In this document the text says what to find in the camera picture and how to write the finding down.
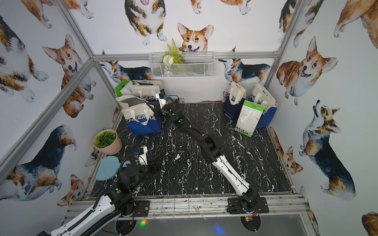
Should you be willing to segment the potted green plant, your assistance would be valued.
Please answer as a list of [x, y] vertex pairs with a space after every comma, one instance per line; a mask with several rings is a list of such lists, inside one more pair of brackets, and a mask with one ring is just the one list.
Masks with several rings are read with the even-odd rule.
[[93, 147], [107, 155], [115, 155], [122, 149], [122, 141], [113, 129], [98, 133], [93, 139]]

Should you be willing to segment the fern and white flower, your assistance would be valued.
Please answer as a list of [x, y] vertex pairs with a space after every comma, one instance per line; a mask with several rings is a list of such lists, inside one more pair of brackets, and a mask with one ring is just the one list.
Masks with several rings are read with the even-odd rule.
[[164, 64], [165, 76], [178, 76], [184, 72], [184, 60], [182, 51], [172, 39], [171, 44], [167, 43], [168, 51], [165, 52], [162, 63]]

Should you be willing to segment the aluminium front rail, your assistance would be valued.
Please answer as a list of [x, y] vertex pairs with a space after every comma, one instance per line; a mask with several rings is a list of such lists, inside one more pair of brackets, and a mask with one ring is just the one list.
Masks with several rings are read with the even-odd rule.
[[235, 196], [208, 196], [208, 197], [177, 197], [177, 198], [135, 198], [136, 202], [148, 201], [148, 206], [142, 206], [142, 213], [129, 216], [120, 216], [120, 220], [147, 220], [147, 219], [179, 219], [179, 218], [211, 218], [232, 216], [263, 216], [302, 214], [309, 210], [309, 204], [303, 195], [263, 195], [258, 202], [255, 212], [241, 212], [230, 214], [229, 199]]

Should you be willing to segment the light blue cutting board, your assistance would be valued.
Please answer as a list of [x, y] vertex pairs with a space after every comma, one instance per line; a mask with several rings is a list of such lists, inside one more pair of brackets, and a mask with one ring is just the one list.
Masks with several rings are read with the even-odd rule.
[[107, 181], [118, 175], [120, 168], [126, 168], [131, 164], [129, 160], [121, 164], [118, 157], [108, 156], [101, 160], [97, 174], [95, 176], [96, 181]]

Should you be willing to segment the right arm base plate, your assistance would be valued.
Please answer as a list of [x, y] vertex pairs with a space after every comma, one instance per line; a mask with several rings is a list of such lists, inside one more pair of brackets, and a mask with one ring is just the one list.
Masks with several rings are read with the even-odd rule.
[[241, 198], [228, 198], [226, 211], [230, 214], [269, 213], [266, 198], [260, 197], [256, 202], [248, 203]]

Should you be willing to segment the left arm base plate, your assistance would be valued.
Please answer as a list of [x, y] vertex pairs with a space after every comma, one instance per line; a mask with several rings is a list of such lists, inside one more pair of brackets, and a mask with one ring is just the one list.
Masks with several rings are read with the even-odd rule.
[[150, 201], [147, 200], [131, 200], [122, 208], [121, 216], [124, 217], [147, 217], [150, 208]]

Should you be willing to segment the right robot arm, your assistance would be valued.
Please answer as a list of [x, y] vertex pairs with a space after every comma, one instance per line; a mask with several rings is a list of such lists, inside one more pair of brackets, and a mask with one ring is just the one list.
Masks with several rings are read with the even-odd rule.
[[176, 129], [189, 135], [200, 147], [202, 157], [207, 163], [215, 166], [228, 180], [238, 195], [238, 202], [228, 207], [230, 214], [258, 213], [260, 195], [253, 190], [226, 159], [221, 145], [215, 135], [209, 135], [194, 126], [179, 108], [179, 99], [167, 95], [156, 94], [157, 104], [155, 113], [163, 115]]

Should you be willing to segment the blue white bag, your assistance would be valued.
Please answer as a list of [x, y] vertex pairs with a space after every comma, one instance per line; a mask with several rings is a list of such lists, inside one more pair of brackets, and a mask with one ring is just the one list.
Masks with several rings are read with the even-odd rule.
[[156, 102], [156, 94], [165, 95], [162, 81], [159, 80], [133, 80], [130, 90], [134, 96], [147, 100], [148, 102]]

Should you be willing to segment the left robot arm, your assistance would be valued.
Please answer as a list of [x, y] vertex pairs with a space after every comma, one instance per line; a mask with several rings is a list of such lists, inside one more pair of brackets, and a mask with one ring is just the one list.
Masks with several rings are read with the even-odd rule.
[[103, 190], [95, 203], [60, 228], [39, 236], [92, 236], [105, 224], [122, 214], [135, 212], [132, 198], [137, 188], [152, 174], [158, 172], [158, 157], [143, 158], [131, 154], [131, 164], [124, 167], [120, 164], [119, 179], [111, 187]]

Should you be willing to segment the green white bag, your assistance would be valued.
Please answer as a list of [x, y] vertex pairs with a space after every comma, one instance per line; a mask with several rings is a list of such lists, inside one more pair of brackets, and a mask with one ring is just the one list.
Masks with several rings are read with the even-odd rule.
[[264, 108], [265, 107], [262, 105], [245, 100], [239, 114], [235, 131], [251, 138], [263, 114]]
[[122, 80], [115, 88], [116, 97], [132, 94], [130, 87], [133, 85], [132, 81]]

